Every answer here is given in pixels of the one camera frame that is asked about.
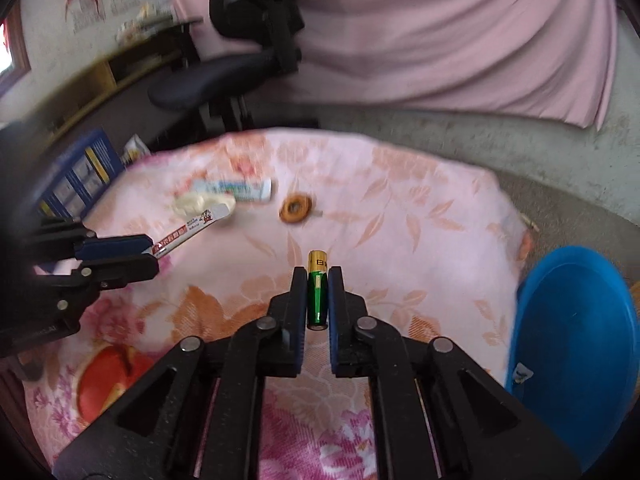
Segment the wooden wall shelf desk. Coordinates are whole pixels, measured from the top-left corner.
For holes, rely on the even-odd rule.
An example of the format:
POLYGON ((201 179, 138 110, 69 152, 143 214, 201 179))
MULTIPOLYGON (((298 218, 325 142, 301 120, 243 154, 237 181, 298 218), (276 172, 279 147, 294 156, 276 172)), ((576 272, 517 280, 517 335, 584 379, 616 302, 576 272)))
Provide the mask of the wooden wall shelf desk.
POLYGON ((100 58, 53 90, 32 118, 54 142, 146 76, 197 63, 200 56, 191 29, 203 23, 202 18, 188 18, 100 58))

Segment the blue cardboard box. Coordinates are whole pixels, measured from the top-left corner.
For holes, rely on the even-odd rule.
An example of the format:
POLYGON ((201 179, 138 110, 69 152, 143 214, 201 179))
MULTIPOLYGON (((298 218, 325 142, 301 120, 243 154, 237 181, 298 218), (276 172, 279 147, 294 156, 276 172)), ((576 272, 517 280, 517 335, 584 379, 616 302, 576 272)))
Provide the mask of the blue cardboard box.
POLYGON ((124 170, 106 133, 91 130, 55 159, 38 210, 46 218, 86 218, 124 170))

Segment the red white wrapper stick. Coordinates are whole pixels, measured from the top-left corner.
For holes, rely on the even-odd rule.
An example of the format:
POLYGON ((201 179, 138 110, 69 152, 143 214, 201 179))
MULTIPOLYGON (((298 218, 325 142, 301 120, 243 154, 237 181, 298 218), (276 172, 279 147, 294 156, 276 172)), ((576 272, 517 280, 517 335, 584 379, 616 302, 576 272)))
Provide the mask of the red white wrapper stick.
POLYGON ((157 259, 163 258, 199 232, 204 231, 218 221, 229 218, 232 212, 233 208, 227 204, 215 204, 188 220, 180 228, 166 235, 159 242, 148 248, 145 253, 157 259))

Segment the green gold AA battery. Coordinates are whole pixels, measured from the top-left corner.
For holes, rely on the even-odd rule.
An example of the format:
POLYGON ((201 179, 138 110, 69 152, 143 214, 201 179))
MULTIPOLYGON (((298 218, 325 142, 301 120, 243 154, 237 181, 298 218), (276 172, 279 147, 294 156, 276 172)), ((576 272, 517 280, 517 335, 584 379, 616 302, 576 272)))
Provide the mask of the green gold AA battery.
POLYGON ((328 328, 329 310, 328 256, 322 250, 308 255, 307 327, 310 330, 328 328))

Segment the pink hanging sheet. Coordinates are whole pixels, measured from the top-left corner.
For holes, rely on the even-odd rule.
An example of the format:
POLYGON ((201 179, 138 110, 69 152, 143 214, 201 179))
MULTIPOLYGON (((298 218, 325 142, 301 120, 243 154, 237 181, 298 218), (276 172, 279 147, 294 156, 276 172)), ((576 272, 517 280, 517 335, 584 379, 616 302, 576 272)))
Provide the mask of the pink hanging sheet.
POLYGON ((383 105, 601 127, 615 0, 300 0, 296 74, 265 99, 383 105))

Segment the black office chair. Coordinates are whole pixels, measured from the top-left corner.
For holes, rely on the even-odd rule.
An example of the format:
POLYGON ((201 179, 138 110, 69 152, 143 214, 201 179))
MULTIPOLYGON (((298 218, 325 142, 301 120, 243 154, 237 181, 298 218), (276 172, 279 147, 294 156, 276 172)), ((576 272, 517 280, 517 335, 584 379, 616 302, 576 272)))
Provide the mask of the black office chair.
POLYGON ((257 44, 190 64, 149 88, 152 104, 185 112, 206 105, 225 132, 255 127, 244 96, 271 79, 295 74, 302 52, 295 35, 304 28, 298 0, 209 0, 209 19, 224 39, 257 44))

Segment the white green toothpaste tube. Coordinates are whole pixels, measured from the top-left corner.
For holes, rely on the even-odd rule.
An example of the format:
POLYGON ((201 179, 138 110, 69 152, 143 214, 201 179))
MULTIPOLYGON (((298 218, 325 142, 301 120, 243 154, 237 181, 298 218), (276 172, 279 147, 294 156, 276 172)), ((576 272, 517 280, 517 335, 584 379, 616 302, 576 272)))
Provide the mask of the white green toothpaste tube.
POLYGON ((261 181, 204 180, 191 183, 191 190, 213 194, 230 194, 238 202, 269 202, 272 195, 271 179, 261 181))

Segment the crumpled white plastic wrapper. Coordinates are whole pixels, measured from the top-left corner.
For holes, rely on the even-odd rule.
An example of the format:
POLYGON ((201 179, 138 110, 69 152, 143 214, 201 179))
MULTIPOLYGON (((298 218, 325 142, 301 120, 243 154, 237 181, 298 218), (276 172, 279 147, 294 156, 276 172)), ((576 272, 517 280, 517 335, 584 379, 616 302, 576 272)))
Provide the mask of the crumpled white plastic wrapper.
POLYGON ((171 207, 179 216, 191 219, 216 205, 226 205, 233 212, 236 200, 231 194, 186 192, 178 196, 171 207))

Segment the pink floral blanket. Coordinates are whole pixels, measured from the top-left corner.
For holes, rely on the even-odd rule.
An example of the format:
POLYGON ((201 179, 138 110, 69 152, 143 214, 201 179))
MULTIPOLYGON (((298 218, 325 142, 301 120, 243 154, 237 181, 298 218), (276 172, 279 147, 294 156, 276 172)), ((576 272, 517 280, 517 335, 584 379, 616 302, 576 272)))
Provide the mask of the pink floral blanket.
POLYGON ((420 341, 449 337, 506 377, 530 237, 492 172, 364 136, 236 134, 142 160, 87 226, 160 240, 182 222, 172 202, 198 179, 276 188, 163 258, 154 280, 103 294, 76 335, 50 344, 42 378, 25 385, 48 463, 181 339, 228 337, 263 316, 315 249, 373 316, 420 341))

